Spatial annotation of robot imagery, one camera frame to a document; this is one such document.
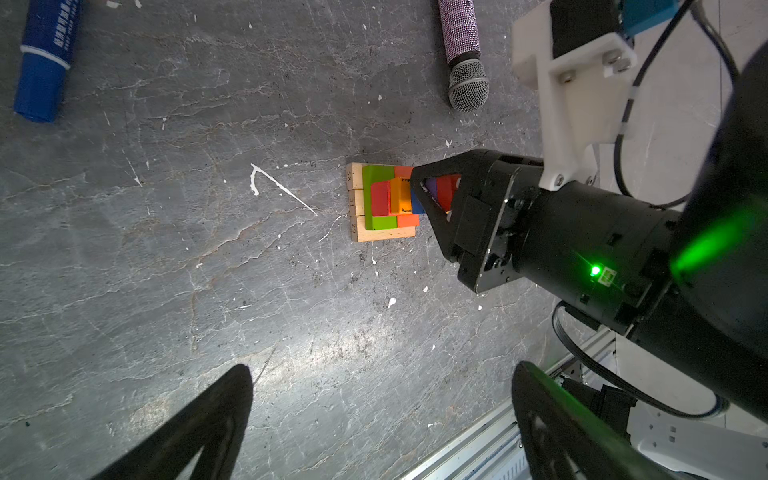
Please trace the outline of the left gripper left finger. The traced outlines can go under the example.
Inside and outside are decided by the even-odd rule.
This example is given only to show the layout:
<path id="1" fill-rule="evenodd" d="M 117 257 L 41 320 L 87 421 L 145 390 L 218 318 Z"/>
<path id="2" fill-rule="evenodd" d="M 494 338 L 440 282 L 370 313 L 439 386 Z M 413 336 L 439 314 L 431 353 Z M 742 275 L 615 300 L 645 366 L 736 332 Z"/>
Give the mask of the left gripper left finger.
<path id="1" fill-rule="evenodd" d="M 175 479 L 195 461 L 193 479 L 229 479 L 243 442 L 252 402 L 250 369 L 237 364 L 95 477 Z"/>

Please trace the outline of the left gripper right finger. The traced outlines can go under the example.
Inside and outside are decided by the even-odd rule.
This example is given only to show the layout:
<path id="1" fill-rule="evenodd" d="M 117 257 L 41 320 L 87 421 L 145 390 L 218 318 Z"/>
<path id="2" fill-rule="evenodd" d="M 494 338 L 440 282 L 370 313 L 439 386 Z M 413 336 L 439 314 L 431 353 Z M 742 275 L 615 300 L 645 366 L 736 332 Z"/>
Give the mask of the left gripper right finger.
<path id="1" fill-rule="evenodd" d="M 534 479 L 670 479 L 535 364 L 519 363 L 511 398 Z"/>

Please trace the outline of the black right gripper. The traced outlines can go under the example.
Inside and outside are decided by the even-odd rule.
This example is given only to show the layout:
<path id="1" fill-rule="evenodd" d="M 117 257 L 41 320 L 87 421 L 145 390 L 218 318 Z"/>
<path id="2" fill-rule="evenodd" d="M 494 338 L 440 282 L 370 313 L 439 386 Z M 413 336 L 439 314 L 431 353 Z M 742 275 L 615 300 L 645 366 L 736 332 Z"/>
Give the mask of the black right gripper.
<path id="1" fill-rule="evenodd" d="M 475 149 L 415 167 L 411 187 L 443 256 L 458 262 L 458 279 L 483 293 L 519 277 L 512 267 L 519 217 L 538 194 L 540 159 Z M 458 175 L 447 211 L 426 188 L 429 179 Z"/>

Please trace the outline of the red cube block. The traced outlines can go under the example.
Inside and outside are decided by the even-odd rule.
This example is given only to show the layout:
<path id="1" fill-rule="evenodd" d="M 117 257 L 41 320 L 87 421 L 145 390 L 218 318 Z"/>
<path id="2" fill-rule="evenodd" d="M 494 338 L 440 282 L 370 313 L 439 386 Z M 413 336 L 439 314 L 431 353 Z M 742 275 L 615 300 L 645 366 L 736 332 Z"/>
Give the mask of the red cube block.
<path id="1" fill-rule="evenodd" d="M 440 176 L 435 180 L 437 202 L 446 213 L 452 210 L 453 199 L 460 181 L 461 176 L 458 174 Z"/>

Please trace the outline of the blue cube block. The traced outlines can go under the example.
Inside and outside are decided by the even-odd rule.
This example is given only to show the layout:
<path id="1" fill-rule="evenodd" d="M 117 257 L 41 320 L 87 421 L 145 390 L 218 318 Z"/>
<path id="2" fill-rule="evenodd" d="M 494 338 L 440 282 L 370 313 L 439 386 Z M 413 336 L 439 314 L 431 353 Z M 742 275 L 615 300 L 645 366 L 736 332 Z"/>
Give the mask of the blue cube block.
<path id="1" fill-rule="evenodd" d="M 414 215 L 422 215 L 425 210 L 415 192 L 411 192 L 411 210 Z"/>

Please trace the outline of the orange yellow block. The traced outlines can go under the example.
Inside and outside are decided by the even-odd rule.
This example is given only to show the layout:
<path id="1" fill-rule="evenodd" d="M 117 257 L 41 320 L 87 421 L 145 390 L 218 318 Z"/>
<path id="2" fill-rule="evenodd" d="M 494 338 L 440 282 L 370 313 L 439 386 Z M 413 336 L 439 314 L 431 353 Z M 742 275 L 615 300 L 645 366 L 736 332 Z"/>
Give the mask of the orange yellow block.
<path id="1" fill-rule="evenodd" d="M 391 186 L 391 215 L 411 215 L 411 186 L 410 180 L 395 177 L 389 181 Z"/>

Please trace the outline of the orange-red long block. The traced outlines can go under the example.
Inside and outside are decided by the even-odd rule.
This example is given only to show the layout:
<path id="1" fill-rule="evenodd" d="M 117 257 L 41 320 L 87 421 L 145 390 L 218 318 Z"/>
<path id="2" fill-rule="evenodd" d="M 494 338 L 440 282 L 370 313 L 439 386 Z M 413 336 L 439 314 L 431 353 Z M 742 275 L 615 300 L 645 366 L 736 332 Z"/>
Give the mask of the orange-red long block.
<path id="1" fill-rule="evenodd" d="M 396 218 L 398 228 L 420 225 L 420 217 L 414 210 L 410 179 L 412 168 L 397 166 L 390 181 L 390 213 Z"/>

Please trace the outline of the red long block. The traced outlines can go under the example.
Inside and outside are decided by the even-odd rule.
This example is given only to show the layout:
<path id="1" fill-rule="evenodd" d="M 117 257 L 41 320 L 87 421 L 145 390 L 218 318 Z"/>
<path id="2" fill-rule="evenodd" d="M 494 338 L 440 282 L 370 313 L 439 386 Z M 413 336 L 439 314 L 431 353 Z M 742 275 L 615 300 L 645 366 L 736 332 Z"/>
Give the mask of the red long block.
<path id="1" fill-rule="evenodd" d="M 371 213 L 374 217 L 388 217 L 391 214 L 391 186 L 389 181 L 371 185 Z"/>

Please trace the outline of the green block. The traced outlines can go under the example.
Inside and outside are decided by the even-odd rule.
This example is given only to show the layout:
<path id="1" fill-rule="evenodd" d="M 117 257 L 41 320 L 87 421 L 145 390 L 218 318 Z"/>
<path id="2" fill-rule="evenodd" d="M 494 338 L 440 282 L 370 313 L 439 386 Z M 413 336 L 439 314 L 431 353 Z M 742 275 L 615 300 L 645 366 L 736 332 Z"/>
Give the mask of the green block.
<path id="1" fill-rule="evenodd" d="M 389 182 L 395 177 L 392 166 L 366 165 L 362 170 L 364 190 L 365 228 L 370 231 L 397 227 L 397 219 L 390 213 Z"/>

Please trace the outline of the natural wood block 29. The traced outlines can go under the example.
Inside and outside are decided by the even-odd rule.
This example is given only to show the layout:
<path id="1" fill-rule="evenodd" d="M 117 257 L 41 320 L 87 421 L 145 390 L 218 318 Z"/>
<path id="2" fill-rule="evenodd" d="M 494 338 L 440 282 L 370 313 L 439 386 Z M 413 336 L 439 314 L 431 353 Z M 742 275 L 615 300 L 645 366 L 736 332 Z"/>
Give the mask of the natural wood block 29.
<path id="1" fill-rule="evenodd" d="M 365 228 L 364 216 L 357 216 L 354 220 L 351 221 L 352 239 L 358 243 L 410 238 L 414 237 L 416 233 L 416 227 L 367 230 Z"/>

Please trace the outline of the purple cube block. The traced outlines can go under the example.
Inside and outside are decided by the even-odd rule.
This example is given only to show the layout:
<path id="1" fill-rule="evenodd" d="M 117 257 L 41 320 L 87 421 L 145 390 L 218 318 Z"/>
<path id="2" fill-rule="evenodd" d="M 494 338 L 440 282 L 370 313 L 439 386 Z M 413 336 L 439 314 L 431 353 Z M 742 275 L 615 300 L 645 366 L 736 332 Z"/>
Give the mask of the purple cube block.
<path id="1" fill-rule="evenodd" d="M 434 178 L 434 177 L 427 178 L 427 179 L 424 180 L 423 184 L 424 184 L 424 188 L 426 189 L 426 191 L 429 194 L 430 198 L 434 202 L 437 202 L 438 198 L 439 198 L 437 179 Z"/>

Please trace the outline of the natural wood block 58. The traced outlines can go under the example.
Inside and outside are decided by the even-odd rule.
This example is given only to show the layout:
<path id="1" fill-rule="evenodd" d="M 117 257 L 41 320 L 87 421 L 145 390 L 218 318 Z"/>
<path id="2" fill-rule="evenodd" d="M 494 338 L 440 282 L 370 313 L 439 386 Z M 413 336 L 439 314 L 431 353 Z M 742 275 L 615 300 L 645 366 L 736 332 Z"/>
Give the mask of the natural wood block 58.
<path id="1" fill-rule="evenodd" d="M 363 190 L 363 168 L 362 163 L 349 163 L 346 165 L 346 180 L 348 190 Z"/>

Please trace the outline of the natural wood block 31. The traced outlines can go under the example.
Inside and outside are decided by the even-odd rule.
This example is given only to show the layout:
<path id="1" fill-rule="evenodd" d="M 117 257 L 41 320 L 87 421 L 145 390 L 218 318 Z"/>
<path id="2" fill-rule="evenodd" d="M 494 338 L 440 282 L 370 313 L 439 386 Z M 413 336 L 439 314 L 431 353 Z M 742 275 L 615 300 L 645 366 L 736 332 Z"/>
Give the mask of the natural wood block 31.
<path id="1" fill-rule="evenodd" d="M 348 207 L 351 217 L 365 215 L 365 201 L 363 189 L 350 189 L 348 191 Z"/>

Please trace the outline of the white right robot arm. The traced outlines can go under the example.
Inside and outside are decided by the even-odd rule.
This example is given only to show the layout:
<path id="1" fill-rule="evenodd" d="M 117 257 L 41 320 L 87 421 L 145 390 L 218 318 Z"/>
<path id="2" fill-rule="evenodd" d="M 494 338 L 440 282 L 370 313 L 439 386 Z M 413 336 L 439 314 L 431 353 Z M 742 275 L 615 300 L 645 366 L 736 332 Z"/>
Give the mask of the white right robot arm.
<path id="1" fill-rule="evenodd" d="M 742 70 L 683 211 L 475 149 L 416 167 L 444 257 L 476 293 L 525 278 L 750 414 L 767 415 L 767 52 Z"/>

